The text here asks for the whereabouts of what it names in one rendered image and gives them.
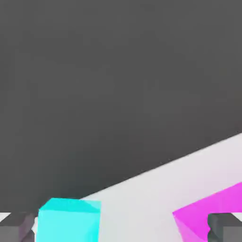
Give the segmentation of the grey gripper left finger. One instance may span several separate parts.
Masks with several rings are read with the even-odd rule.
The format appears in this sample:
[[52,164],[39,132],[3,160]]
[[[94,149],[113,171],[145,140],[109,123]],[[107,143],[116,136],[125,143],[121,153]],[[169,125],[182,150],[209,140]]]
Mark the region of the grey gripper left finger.
[[34,223],[32,213],[10,213],[0,222],[0,242],[35,242]]

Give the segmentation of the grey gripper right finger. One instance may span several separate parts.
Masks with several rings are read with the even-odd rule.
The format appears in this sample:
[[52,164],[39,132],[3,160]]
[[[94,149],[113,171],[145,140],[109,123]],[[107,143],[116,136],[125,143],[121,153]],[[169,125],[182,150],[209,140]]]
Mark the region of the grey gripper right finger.
[[242,212],[208,215],[208,242],[242,242]]

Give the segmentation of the small cyan cube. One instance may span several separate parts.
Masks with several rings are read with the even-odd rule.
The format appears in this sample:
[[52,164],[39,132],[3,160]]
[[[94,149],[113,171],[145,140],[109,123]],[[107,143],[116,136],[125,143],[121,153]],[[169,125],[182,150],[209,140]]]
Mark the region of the small cyan cube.
[[51,198],[38,211],[36,242],[98,242],[101,202]]

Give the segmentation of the large magenta box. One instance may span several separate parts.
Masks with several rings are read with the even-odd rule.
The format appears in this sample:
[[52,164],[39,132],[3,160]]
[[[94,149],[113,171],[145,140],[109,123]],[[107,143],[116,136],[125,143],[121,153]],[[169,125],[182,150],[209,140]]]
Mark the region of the large magenta box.
[[211,213],[242,212],[242,182],[173,212],[182,242],[207,242]]

